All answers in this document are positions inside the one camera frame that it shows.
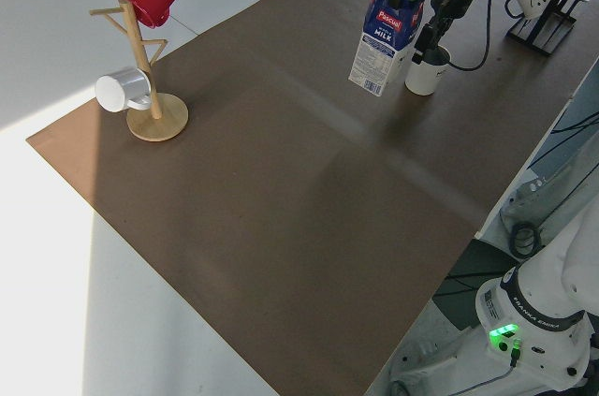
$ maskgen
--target white mug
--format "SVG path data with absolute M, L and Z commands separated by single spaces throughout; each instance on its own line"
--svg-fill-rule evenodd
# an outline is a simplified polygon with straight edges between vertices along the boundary
M 95 99 L 110 112 L 147 110 L 152 105 L 149 94 L 150 80 L 139 68 L 124 68 L 95 82 Z
M 437 89 L 449 61 L 449 51 L 439 46 L 435 50 L 428 50 L 420 64 L 411 63 L 405 86 L 417 95 L 430 95 Z

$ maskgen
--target mug holder stand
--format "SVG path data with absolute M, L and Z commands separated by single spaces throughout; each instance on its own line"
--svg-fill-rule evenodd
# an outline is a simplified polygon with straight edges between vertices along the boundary
M 111 15 L 123 14 L 124 27 L 116 22 Z M 138 68 L 143 71 L 150 81 L 150 99 L 152 105 L 147 110 L 128 110 L 127 125 L 131 133 L 139 139 L 147 141 L 163 141 L 172 139 L 187 125 L 189 112 L 185 103 L 175 95 L 156 92 L 152 75 L 152 65 L 167 46 L 167 40 L 144 40 L 139 30 L 135 9 L 128 0 L 119 0 L 119 7 L 92 9 L 90 15 L 101 15 L 118 31 L 125 34 L 135 56 Z M 159 45 L 152 59 L 148 60 L 146 45 Z

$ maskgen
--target black band on robot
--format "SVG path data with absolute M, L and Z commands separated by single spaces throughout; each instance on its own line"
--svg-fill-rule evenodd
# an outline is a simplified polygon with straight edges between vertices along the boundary
M 551 332 L 563 332 L 564 330 L 568 330 L 582 319 L 584 310 L 576 312 L 567 318 L 552 318 L 551 316 L 543 315 L 532 307 L 531 304 L 526 301 L 520 290 L 518 284 L 518 269 L 519 265 L 514 269 L 514 272 L 512 272 L 512 275 L 507 282 L 502 280 L 500 287 L 505 290 L 510 302 L 522 317 L 527 319 L 531 324 L 534 324 L 537 328 L 549 330 Z

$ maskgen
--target brown table surface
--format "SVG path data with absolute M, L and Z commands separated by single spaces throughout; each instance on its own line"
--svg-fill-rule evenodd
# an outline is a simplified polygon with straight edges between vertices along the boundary
M 347 80 L 368 1 L 262 0 L 159 61 L 175 139 L 95 101 L 29 139 L 283 396 L 367 389 L 599 51 L 596 0 L 550 59 L 495 0 L 482 70 L 377 98 Z M 485 5 L 446 36 L 459 64 Z

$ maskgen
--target green light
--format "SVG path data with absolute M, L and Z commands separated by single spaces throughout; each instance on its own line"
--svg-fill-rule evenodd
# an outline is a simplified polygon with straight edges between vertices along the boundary
M 517 324 L 508 324 L 506 326 L 503 326 L 501 328 L 498 328 L 496 330 L 492 330 L 491 332 L 489 332 L 489 337 L 491 337 L 491 338 L 499 337 L 508 332 L 515 332 L 516 330 L 518 330 Z

